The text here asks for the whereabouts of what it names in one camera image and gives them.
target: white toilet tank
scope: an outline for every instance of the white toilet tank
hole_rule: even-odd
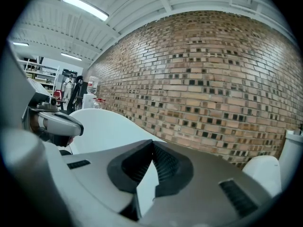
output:
[[[243,168],[243,172],[258,182],[272,197],[282,191],[280,164],[275,157],[254,157]]]

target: water bottle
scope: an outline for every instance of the water bottle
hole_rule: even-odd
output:
[[[95,94],[97,91],[98,82],[99,82],[99,78],[90,76],[89,82],[87,84],[87,92],[90,94]]]

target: fluorescent light fixture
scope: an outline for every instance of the fluorescent light fixture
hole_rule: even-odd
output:
[[[81,0],[63,0],[63,2],[67,2],[71,5],[74,5],[80,9],[83,9],[84,11],[87,11],[91,13],[92,15],[95,15],[96,17],[102,19],[105,21],[108,18],[108,14],[93,7],[92,5],[89,5]]]
[[[72,55],[69,55],[69,54],[65,54],[65,53],[61,53],[61,55],[64,55],[64,56],[67,56],[67,57],[70,57],[70,58],[73,58],[73,59],[76,59],[76,60],[79,60],[79,61],[82,60],[81,58],[78,58],[78,57],[75,57],[75,56],[72,56]]]
[[[13,42],[14,45],[28,46],[28,43]]]

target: white wall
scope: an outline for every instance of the white wall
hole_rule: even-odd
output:
[[[49,67],[58,67],[58,66],[60,66],[59,74],[62,74],[63,69],[76,71],[78,73],[78,76],[82,75],[82,72],[83,72],[82,67],[75,66],[75,65],[72,65],[72,64],[68,64],[68,63],[65,63],[65,62],[62,62],[62,61],[56,61],[56,60],[49,59],[49,58],[43,58],[42,65],[49,66]]]

